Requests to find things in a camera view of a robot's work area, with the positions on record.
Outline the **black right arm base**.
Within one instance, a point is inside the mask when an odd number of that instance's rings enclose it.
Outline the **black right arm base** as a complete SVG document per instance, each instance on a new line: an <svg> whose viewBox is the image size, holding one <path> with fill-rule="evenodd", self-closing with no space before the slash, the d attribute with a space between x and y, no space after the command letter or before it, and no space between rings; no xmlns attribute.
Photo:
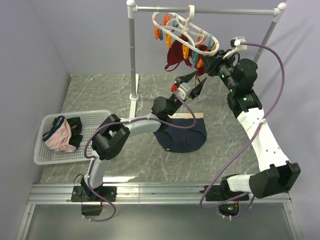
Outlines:
<svg viewBox="0 0 320 240"><path fill-rule="evenodd" d="M205 200L208 202L223 202L227 199L236 197L243 194L241 191L233 192L228 186L213 185L212 188L205 196ZM248 201L250 198L248 195L236 198L233 201L218 206L218 211L223 217L235 217L240 213L240 201Z"/></svg>

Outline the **teal clothespin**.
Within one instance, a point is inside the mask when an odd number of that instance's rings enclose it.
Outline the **teal clothespin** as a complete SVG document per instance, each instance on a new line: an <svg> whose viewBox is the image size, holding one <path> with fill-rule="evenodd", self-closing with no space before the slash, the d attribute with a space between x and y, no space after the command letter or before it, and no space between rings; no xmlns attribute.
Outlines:
<svg viewBox="0 0 320 240"><path fill-rule="evenodd" d="M193 65L196 66L199 61L199 53L197 53L196 51L192 51L191 57L192 57Z"/></svg>
<svg viewBox="0 0 320 240"><path fill-rule="evenodd" d="M214 36L210 36L207 44L207 51L217 52L219 50L219 47L220 47L219 41Z"/></svg>

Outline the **silver clothes rack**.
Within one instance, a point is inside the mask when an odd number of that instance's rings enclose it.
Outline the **silver clothes rack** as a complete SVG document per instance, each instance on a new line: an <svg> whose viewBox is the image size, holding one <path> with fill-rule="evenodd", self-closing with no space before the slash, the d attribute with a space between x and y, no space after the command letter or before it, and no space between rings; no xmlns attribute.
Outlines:
<svg viewBox="0 0 320 240"><path fill-rule="evenodd" d="M136 53L135 53L135 14L138 12L157 12L157 13L177 13L183 18L189 16L188 7L164 7L164 6L138 6L134 0L128 0L127 16L129 20L129 47L130 47L130 79L131 93L129 118L136 116L137 102L139 100L138 85L139 75L136 73ZM195 7L195 14L229 14L229 15L271 15L271 24L262 40L261 45L265 46L277 23L280 21L283 13L287 9L287 3L281 2L273 9L252 9L252 8L198 8Z"/></svg>

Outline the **orange clothespin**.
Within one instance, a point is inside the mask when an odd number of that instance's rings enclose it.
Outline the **orange clothespin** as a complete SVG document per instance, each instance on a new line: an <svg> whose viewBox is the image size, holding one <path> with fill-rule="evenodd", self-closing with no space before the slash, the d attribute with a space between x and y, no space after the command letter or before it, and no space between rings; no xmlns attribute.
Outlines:
<svg viewBox="0 0 320 240"><path fill-rule="evenodd" d="M168 21L171 19L171 17L168 15L168 13L165 14L165 16L163 17L163 26L166 26ZM164 36L163 36L163 32L157 27L154 26L154 37L156 40L163 40Z"/></svg>
<svg viewBox="0 0 320 240"><path fill-rule="evenodd" d="M170 49L172 47L172 36L169 34L166 34L165 42L166 42L167 48Z"/></svg>
<svg viewBox="0 0 320 240"><path fill-rule="evenodd" d="M197 67L198 69L200 69L200 68L203 67L203 65L204 65L204 63L203 63L203 61L202 61L202 58L199 57L196 67Z"/></svg>

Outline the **yellow-orange clothespin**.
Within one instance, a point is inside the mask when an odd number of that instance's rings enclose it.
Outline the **yellow-orange clothespin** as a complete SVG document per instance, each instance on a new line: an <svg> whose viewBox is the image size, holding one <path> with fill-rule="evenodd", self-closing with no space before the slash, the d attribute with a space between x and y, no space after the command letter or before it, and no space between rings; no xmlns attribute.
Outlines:
<svg viewBox="0 0 320 240"><path fill-rule="evenodd" d="M187 60L189 58L189 51L190 51L190 48L186 45L183 45L182 46L182 54L183 54L183 58L185 60Z"/></svg>

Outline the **white plastic clip hanger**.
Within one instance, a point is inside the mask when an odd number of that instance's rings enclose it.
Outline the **white plastic clip hanger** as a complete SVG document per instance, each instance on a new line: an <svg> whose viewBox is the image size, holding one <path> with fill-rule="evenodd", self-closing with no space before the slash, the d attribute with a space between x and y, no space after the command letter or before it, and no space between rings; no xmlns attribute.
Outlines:
<svg viewBox="0 0 320 240"><path fill-rule="evenodd" d="M166 12L170 16L170 20L166 25L160 24L157 21L158 12L152 14L152 23L154 26L157 26L163 32L163 40L165 35L168 34L172 37L173 40L177 40L186 45L190 50L195 51L201 55L213 56L216 52L208 52L207 46L210 39L210 36L213 36L209 32L203 30L197 25L193 24L195 16L195 6L188 6L188 17L183 18L176 12Z"/></svg>

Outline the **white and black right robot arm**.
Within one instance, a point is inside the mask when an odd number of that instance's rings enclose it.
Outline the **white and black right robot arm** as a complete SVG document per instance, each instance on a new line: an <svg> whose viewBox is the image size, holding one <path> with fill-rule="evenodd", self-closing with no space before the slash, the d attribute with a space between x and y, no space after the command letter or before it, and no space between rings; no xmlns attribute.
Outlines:
<svg viewBox="0 0 320 240"><path fill-rule="evenodd" d="M219 51L201 58L205 72L218 76L229 93L227 103L245 130L258 160L256 174L233 174L221 180L220 194L226 200L237 194L252 193L261 199L291 190L301 168L292 163L277 143L265 117L263 106L253 90L258 65L247 58Z"/></svg>

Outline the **pink underwear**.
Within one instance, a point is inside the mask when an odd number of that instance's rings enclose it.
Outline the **pink underwear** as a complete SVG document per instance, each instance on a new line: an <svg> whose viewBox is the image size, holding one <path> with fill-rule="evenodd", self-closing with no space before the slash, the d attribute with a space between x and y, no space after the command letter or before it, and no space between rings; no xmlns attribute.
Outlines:
<svg viewBox="0 0 320 240"><path fill-rule="evenodd" d="M55 152L73 153L76 147L69 144L72 137L71 127L64 116L58 116L52 128L42 135L44 144Z"/></svg>

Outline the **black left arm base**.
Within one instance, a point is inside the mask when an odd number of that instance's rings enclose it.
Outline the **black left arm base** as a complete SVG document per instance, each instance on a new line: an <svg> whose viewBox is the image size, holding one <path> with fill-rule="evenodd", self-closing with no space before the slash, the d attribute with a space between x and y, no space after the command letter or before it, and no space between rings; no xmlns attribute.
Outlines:
<svg viewBox="0 0 320 240"><path fill-rule="evenodd" d="M94 191L101 197L110 202L115 202L117 188L115 186L99 186ZM96 196L90 188L84 185L74 186L70 201L72 203L81 203L81 213L85 217L99 216L103 210L104 200Z"/></svg>

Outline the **black lace underwear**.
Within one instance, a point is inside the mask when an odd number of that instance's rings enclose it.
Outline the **black lace underwear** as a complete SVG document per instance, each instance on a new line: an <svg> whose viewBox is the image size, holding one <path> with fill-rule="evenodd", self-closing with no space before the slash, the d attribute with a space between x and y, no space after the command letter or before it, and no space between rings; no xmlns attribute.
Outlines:
<svg viewBox="0 0 320 240"><path fill-rule="evenodd" d="M67 119L67 122L70 126L71 137L69 139L69 144L74 146L76 149L80 146L82 142L82 122L80 117L71 117Z"/></svg>

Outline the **navy blue underwear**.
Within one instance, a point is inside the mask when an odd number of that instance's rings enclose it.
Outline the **navy blue underwear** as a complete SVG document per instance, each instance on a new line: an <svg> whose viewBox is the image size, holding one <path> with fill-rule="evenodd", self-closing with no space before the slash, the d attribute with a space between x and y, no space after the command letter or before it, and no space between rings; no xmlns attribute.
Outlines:
<svg viewBox="0 0 320 240"><path fill-rule="evenodd" d="M166 129L155 132L158 143L168 152L190 153L199 150L207 140L207 130L204 114L194 114L196 124L192 128L181 129L167 126Z"/></svg>

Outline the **aluminium mounting rail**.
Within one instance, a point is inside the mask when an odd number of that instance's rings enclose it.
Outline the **aluminium mounting rail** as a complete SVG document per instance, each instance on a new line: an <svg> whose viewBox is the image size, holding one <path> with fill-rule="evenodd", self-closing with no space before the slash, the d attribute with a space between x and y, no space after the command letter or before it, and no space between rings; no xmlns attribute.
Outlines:
<svg viewBox="0 0 320 240"><path fill-rule="evenodd" d="M224 217L199 207L202 182L117 183L116 215L106 206L102 222L81 217L70 184L35 184L18 240L301 240L289 194L256 199L242 215Z"/></svg>

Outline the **dark red lace bra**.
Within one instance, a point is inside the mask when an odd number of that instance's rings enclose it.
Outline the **dark red lace bra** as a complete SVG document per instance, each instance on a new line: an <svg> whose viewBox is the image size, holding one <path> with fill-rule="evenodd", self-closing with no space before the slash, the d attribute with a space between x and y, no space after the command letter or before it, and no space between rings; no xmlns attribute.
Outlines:
<svg viewBox="0 0 320 240"><path fill-rule="evenodd" d="M205 74L204 67L201 67L200 69L197 68L197 66L194 66L192 61L192 51L189 50L189 58L184 59L183 57L183 49L182 49L182 43L175 40L172 43L171 48L168 50L167 57L166 57L166 65L164 66L164 70L166 72L172 72L174 71L181 63L184 63L187 67L193 68L197 70L196 80L200 82L200 76Z"/></svg>

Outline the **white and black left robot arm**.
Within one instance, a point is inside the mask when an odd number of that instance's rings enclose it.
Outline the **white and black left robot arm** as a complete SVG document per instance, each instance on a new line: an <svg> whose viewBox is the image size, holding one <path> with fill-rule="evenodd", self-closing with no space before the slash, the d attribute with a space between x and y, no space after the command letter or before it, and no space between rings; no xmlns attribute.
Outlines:
<svg viewBox="0 0 320 240"><path fill-rule="evenodd" d="M155 98L151 112L145 116L119 118L111 114L102 122L84 147L84 157L90 160L88 171L80 181L86 199L96 201L105 197L103 177L108 162L119 155L130 137L152 133L164 149L174 153L194 152L204 145L207 132L203 117L190 110L190 118L175 118L181 106L190 109L186 100L200 95L205 78L194 88L188 85L197 76L197 71L178 76L171 87L171 96Z"/></svg>

